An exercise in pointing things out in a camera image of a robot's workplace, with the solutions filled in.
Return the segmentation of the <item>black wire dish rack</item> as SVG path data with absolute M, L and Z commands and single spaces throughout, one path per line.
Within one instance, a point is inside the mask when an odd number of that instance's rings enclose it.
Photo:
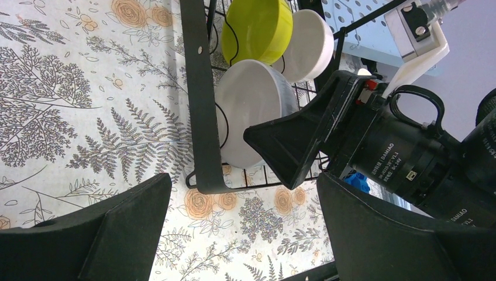
M 181 2 L 181 23 L 187 69 L 188 101 L 194 152 L 195 188 L 203 194 L 230 192 L 222 174 L 208 35 L 212 21 L 202 1 Z M 318 152 L 342 119 L 357 105 L 359 94 L 372 77 L 338 70 L 332 63 L 319 76 L 321 89 L 302 110 L 249 129 L 256 148 L 266 157 L 278 183 L 294 189 L 306 180 Z

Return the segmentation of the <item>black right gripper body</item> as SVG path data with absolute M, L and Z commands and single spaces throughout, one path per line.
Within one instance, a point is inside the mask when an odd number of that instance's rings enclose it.
M 441 126 L 442 100 L 415 85 L 386 88 L 373 76 L 338 70 L 303 109 L 247 128 L 244 141 L 289 189 L 323 153 L 325 172 L 355 170 L 413 205 L 454 200 L 460 142 Z

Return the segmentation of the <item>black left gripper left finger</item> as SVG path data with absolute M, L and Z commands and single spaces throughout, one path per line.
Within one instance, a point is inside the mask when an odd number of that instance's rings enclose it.
M 1 231 L 2 280 L 148 280 L 171 195 L 160 173 L 30 228 Z

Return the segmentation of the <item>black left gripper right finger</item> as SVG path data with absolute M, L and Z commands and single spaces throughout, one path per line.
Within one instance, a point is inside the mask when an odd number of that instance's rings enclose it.
M 494 280 L 495 230 L 426 217 L 322 173 L 318 197 L 341 280 Z

